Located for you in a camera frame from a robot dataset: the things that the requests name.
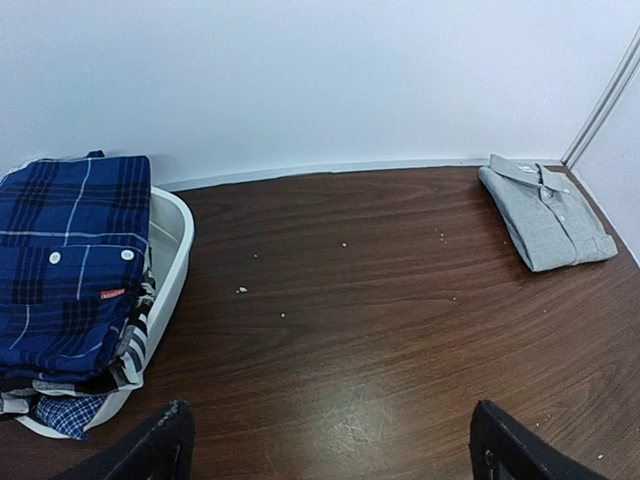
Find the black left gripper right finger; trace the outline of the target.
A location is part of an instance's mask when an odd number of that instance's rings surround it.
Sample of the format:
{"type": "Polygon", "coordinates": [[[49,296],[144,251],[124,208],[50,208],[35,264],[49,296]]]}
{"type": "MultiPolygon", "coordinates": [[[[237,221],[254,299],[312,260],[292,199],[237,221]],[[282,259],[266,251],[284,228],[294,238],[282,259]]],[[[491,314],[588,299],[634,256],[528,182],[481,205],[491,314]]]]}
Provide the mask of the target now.
{"type": "Polygon", "coordinates": [[[475,479],[606,479],[547,444],[489,400],[474,408],[469,449],[475,479]]]}

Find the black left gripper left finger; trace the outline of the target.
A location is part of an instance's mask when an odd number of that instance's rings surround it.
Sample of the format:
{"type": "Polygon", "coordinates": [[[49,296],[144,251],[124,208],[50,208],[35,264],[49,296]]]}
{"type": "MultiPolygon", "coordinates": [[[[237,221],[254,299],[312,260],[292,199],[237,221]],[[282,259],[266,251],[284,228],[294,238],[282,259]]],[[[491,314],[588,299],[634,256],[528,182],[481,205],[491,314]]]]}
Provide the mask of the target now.
{"type": "Polygon", "coordinates": [[[189,479],[195,443],[191,408],[171,401],[111,447],[59,473],[58,479],[189,479]]]}

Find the blue plaid long sleeve shirt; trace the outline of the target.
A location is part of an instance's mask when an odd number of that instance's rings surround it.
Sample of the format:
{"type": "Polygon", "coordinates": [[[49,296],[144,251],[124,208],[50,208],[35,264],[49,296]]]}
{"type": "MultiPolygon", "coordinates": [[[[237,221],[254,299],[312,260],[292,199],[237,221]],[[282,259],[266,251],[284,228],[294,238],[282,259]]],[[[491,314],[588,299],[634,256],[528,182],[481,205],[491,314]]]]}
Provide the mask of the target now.
{"type": "Polygon", "coordinates": [[[150,161],[96,151],[1,180],[1,377],[106,369],[144,279],[150,161]]]}

